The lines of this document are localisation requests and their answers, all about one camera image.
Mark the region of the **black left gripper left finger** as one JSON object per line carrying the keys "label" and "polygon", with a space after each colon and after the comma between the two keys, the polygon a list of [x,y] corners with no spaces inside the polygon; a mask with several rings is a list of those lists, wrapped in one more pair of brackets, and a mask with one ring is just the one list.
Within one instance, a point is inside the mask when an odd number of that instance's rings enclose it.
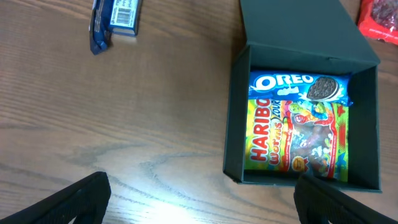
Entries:
{"label": "black left gripper left finger", "polygon": [[1,219],[1,224],[101,224],[111,196],[107,173],[95,172],[57,193]]}

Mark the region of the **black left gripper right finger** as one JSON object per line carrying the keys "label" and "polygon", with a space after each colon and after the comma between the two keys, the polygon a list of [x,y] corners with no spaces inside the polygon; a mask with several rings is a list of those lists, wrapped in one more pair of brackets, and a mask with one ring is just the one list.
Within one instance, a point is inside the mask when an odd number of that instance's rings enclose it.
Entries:
{"label": "black left gripper right finger", "polygon": [[397,224],[397,221],[310,175],[299,177],[294,201],[301,223]]}

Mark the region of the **green Haribo worms bag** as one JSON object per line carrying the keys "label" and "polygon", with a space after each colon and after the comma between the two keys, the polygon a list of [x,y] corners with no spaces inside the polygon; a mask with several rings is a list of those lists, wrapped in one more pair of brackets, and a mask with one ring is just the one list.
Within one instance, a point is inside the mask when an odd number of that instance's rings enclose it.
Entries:
{"label": "green Haribo worms bag", "polygon": [[348,128],[339,103],[249,100],[244,168],[347,182]]}

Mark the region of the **blue Oreo cookie pack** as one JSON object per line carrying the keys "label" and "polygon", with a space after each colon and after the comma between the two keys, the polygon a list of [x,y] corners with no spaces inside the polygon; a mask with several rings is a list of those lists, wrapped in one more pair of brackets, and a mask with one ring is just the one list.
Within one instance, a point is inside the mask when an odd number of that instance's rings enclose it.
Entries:
{"label": "blue Oreo cookie pack", "polygon": [[248,98],[315,101],[351,106],[348,85],[352,75],[325,75],[292,71],[253,71],[249,75]]}

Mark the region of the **red snack bag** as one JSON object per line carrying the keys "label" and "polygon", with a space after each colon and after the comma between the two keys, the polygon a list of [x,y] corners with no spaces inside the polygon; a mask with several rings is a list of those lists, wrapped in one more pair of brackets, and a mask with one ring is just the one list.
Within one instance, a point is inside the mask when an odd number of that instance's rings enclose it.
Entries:
{"label": "red snack bag", "polygon": [[397,0],[361,0],[358,29],[365,37],[397,45]]}

